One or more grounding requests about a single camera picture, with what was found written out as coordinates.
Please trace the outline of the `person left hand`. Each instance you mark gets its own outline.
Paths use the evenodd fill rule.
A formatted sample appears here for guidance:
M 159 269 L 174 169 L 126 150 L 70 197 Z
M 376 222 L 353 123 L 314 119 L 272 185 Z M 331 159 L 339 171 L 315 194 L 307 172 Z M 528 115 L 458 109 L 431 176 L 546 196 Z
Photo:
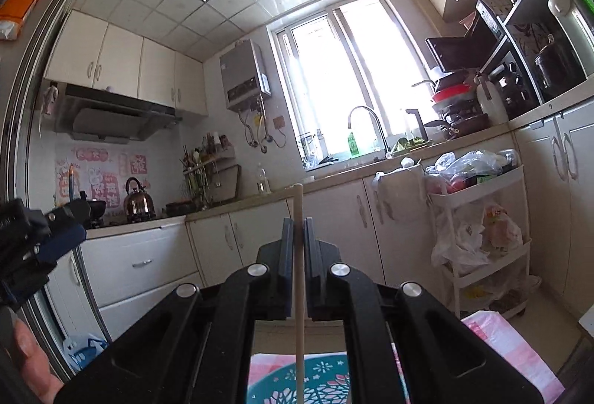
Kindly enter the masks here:
M 29 389 L 42 403 L 52 404 L 63 383 L 51 373 L 47 355 L 21 319 L 13 326 L 10 355 Z

